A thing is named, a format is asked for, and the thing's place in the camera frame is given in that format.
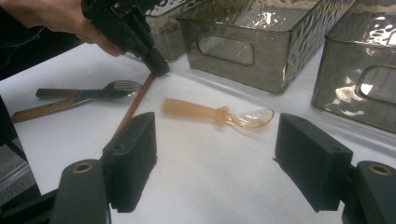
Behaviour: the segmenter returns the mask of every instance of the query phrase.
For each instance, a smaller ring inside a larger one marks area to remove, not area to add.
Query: human hand
[[[53,32],[75,34],[110,55],[124,53],[84,17],[81,0],[0,0],[0,6],[27,28],[42,25]]]

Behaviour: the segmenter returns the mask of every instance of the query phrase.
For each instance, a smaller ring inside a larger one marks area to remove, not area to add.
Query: round screw hole
[[[82,174],[82,173],[90,171],[92,169],[92,167],[93,167],[92,163],[82,163],[82,164],[75,166],[75,168],[73,169],[73,172],[76,174]]]
[[[378,175],[392,175],[392,171],[388,167],[380,164],[370,164],[369,169]]]

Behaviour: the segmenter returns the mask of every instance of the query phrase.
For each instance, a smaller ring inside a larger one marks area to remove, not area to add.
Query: white table surface
[[[342,223],[337,212],[315,213],[273,161],[279,113],[308,119],[354,151],[359,161],[395,167],[395,134],[313,108],[310,104],[322,49],[281,95],[273,95],[191,69],[187,57],[170,63],[154,80],[136,115],[156,114],[158,163],[134,212],[112,211],[113,223]],[[82,45],[0,82],[8,112],[47,104],[38,88],[99,89],[118,79],[143,83],[149,70],[129,58],[113,58],[95,45]],[[276,117],[262,139],[231,126],[175,119],[160,102],[172,97],[234,112],[273,108]],[[15,127],[41,193],[56,189],[69,164],[99,159],[129,108],[131,99],[91,102]]]

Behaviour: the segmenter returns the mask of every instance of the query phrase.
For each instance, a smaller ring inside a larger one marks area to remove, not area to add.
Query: copper rod
[[[128,123],[128,121],[132,118],[134,115],[134,112],[136,111],[137,107],[139,106],[140,102],[143,99],[143,96],[145,96],[146,92],[149,89],[149,86],[151,85],[152,81],[154,80],[155,76],[150,74],[148,75],[148,78],[146,79],[145,83],[143,84],[142,88],[140,88],[140,91],[137,93],[136,98],[134,98],[134,101],[132,102],[131,106],[129,107],[128,111],[126,112],[124,118],[122,119],[119,128],[116,130],[116,133],[114,135],[117,135],[123,127]]]

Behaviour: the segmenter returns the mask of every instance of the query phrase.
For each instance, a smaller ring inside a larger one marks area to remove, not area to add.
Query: clear plastic bin
[[[396,2],[357,1],[326,35],[314,107],[396,133]]]
[[[180,14],[190,66],[282,93],[353,0],[208,0]]]
[[[166,61],[177,60],[186,52],[176,17],[200,2],[201,0],[169,0],[165,5],[146,12],[146,21],[151,27],[155,47]]]

